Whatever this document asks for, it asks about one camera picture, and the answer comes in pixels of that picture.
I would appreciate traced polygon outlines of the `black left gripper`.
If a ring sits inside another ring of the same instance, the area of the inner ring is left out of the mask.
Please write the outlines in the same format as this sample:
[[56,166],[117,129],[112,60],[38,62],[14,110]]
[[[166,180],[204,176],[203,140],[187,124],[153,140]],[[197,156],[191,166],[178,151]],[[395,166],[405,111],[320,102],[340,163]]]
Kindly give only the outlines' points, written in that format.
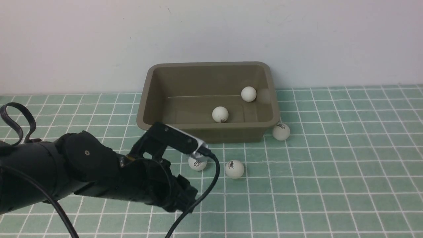
[[75,195],[119,201],[142,202],[163,208],[166,212],[192,212],[198,190],[189,180],[173,176],[157,161],[127,156],[118,160],[118,171],[111,177],[90,182]]

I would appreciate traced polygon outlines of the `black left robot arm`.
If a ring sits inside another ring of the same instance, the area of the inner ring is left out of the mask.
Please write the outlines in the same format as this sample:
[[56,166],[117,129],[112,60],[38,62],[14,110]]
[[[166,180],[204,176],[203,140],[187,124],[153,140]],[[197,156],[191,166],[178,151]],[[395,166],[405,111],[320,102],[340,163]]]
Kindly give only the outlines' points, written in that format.
[[1,165],[39,182],[54,200],[75,194],[142,202],[173,213],[192,212],[198,194],[186,178],[172,174],[169,161],[118,154],[86,131],[54,142],[2,141]]

